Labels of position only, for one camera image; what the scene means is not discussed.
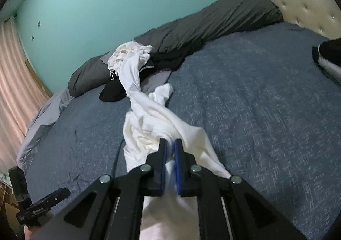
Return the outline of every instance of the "black device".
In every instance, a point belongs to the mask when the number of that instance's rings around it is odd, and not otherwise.
[[[40,226],[39,218],[49,212],[57,203],[70,196],[69,189],[60,188],[32,204],[23,170],[15,166],[9,170],[9,177],[20,209],[16,217],[21,225]]]
[[[127,175],[102,175],[32,240],[138,240],[144,196],[162,196],[167,141]],[[306,240],[284,216],[241,177],[214,175],[174,143],[177,188],[197,197],[201,240]]]

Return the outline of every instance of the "blue bedsheet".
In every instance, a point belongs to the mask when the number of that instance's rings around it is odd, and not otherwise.
[[[325,40],[280,23],[234,33],[188,57],[169,82],[168,107],[203,127],[219,160],[248,181],[309,240],[341,209],[341,90],[311,58]],[[125,174],[122,128],[130,103],[71,101],[27,172],[34,200],[68,187],[68,201],[103,173]]]

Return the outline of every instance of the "mattress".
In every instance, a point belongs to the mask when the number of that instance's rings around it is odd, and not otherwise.
[[[341,91],[311,59],[325,40],[289,23],[234,33],[207,43],[168,81],[168,108],[203,127],[226,169],[309,240],[322,239],[341,209]],[[130,102],[101,102],[102,88],[70,102],[28,169],[33,201],[70,189],[53,213],[100,175],[126,173]]]

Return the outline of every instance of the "crumpled white fabric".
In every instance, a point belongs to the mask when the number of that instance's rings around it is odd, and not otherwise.
[[[126,58],[118,70],[132,109],[126,114],[123,127],[127,171],[144,164],[147,155],[158,150],[160,138],[165,138],[170,147],[165,194],[145,197],[140,239],[197,240],[200,239],[197,200],[181,198],[176,193],[174,140],[182,139],[184,151],[194,154],[197,164],[222,177],[231,175],[219,162],[204,129],[188,125],[165,107],[173,92],[169,83],[158,86],[149,96],[140,91],[139,57],[137,53]]]
[[[151,45],[143,46],[136,41],[130,41],[117,47],[113,55],[108,59],[108,69],[111,74],[118,75],[118,71],[124,60],[131,56],[139,55],[138,70],[147,63],[150,59],[149,53],[153,50]]]

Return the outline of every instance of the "curtain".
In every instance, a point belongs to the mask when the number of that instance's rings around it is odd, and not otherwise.
[[[0,23],[0,172],[16,165],[27,125],[47,99],[25,65],[11,16]]]

